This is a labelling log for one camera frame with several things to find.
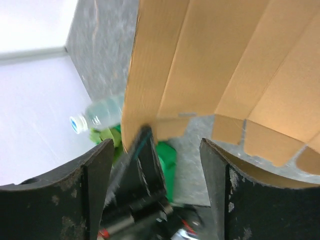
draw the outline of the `cardboard panel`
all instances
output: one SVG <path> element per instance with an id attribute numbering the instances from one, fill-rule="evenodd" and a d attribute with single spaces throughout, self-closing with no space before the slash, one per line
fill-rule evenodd
<path id="1" fill-rule="evenodd" d="M 243 125 L 243 120 L 255 107 L 319 6 L 320 2 L 314 0 L 270 1 L 218 104 L 216 114 L 233 118 L 237 125 Z M 214 123 L 212 138 L 236 144 L 241 133 L 232 120 L 221 119 Z"/>
<path id="2" fill-rule="evenodd" d="M 269 0 L 190 0 L 158 116 L 214 113 Z"/>
<path id="3" fill-rule="evenodd" d="M 121 123 L 125 148 L 142 125 L 156 119 L 188 5 L 188 0 L 140 1 Z"/>
<path id="4" fill-rule="evenodd" d="M 239 145 L 244 121 L 233 117 L 215 115 L 212 139 Z"/>
<path id="5" fill-rule="evenodd" d="M 302 171 L 320 175 L 320 133 L 308 143 L 308 147 L 296 160 L 296 166 Z"/>
<path id="6" fill-rule="evenodd" d="M 181 137 L 185 134 L 190 118 L 184 119 L 163 119 L 156 124 L 156 138 L 159 141 L 170 138 Z"/>
<path id="7" fill-rule="evenodd" d="M 310 141 L 320 130 L 319 51 L 318 12 L 248 119 L 304 143 Z"/>
<path id="8" fill-rule="evenodd" d="M 304 143 L 255 122 L 246 121 L 244 151 L 251 156 L 270 160 L 276 167 L 283 166 Z"/>

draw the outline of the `bottle cap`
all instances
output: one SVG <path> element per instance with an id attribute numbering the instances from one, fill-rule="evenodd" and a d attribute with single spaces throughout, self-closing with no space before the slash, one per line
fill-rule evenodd
<path id="1" fill-rule="evenodd" d="M 70 123 L 76 134 L 87 131 L 88 123 L 83 115 L 71 116 Z"/>

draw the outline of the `clear water bottle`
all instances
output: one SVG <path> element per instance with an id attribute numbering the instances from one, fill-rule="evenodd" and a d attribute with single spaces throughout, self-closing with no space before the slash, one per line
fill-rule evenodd
<path id="1" fill-rule="evenodd" d="M 83 114 L 70 117 L 71 126 L 80 134 L 90 128 L 103 130 L 119 125 L 124 101 L 125 95 L 122 93 L 94 102 Z"/>

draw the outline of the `gray tabletop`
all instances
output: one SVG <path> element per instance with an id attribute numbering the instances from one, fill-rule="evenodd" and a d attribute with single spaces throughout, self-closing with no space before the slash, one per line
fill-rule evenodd
<path id="1" fill-rule="evenodd" d="M 139 0 L 79 0 L 67 42 L 67 51 L 93 101 L 125 90 Z M 177 151 L 174 201 L 209 206 L 199 146 L 210 138 L 214 116 L 193 118 L 183 137 L 168 142 Z M 237 146 L 216 142 L 228 152 L 284 177 L 319 183 L 320 176 L 296 168 L 295 158 L 284 167 L 251 157 Z"/>

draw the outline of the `white panel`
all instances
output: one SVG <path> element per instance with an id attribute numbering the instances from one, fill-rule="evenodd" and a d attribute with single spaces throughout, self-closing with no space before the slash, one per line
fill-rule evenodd
<path id="1" fill-rule="evenodd" d="M 91 149 L 69 116 L 91 103 L 69 56 L 0 66 L 0 185 L 18 184 Z"/>
<path id="2" fill-rule="evenodd" d="M 1 0 L 0 55 L 65 46 L 77 0 Z"/>

